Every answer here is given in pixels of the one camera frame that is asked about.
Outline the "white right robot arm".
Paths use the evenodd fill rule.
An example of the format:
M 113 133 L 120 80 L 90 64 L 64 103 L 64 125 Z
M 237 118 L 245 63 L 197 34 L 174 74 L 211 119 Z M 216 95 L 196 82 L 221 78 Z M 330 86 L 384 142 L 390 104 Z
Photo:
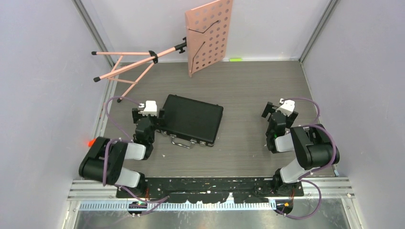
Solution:
M 293 151 L 295 158 L 273 175 L 271 190 L 286 195 L 308 174 L 340 161 L 340 153 L 331 135 L 322 124 L 293 126 L 298 113 L 293 100 L 281 100 L 280 105 L 268 102 L 262 117 L 267 118 L 266 145 L 273 153 Z

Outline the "black poker set case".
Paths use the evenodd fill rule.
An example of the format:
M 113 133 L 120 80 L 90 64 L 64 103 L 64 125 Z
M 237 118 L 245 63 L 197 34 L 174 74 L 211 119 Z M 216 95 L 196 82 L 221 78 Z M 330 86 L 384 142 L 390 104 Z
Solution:
M 158 132 L 191 144 L 214 146 L 223 106 L 169 94 L 163 109 L 164 123 L 156 126 Z

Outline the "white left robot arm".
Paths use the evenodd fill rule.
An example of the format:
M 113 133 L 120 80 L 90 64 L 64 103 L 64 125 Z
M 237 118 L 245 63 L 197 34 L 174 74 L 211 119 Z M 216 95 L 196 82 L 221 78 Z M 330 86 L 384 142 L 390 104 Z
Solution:
M 126 186 L 134 197 L 146 193 L 145 175 L 123 167 L 125 160 L 147 160 L 155 141 L 156 127 L 164 122 L 164 109 L 147 113 L 132 109 L 136 130 L 132 140 L 97 137 L 79 166 L 79 175 L 105 185 Z

